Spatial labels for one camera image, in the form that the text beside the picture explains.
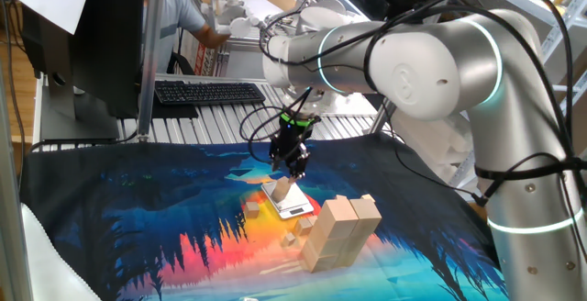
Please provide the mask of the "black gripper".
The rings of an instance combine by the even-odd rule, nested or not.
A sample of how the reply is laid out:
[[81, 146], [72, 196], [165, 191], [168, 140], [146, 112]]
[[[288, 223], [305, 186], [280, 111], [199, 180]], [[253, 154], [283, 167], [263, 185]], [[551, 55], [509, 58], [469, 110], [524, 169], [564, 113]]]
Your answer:
[[[304, 143], [312, 134], [311, 127], [300, 127], [286, 124], [281, 126], [277, 134], [271, 136], [269, 157], [271, 159], [271, 170], [277, 171], [280, 166], [280, 158], [289, 158], [299, 146]], [[289, 164], [290, 178], [299, 180], [305, 177], [305, 169], [308, 162], [308, 154], [301, 154]]]

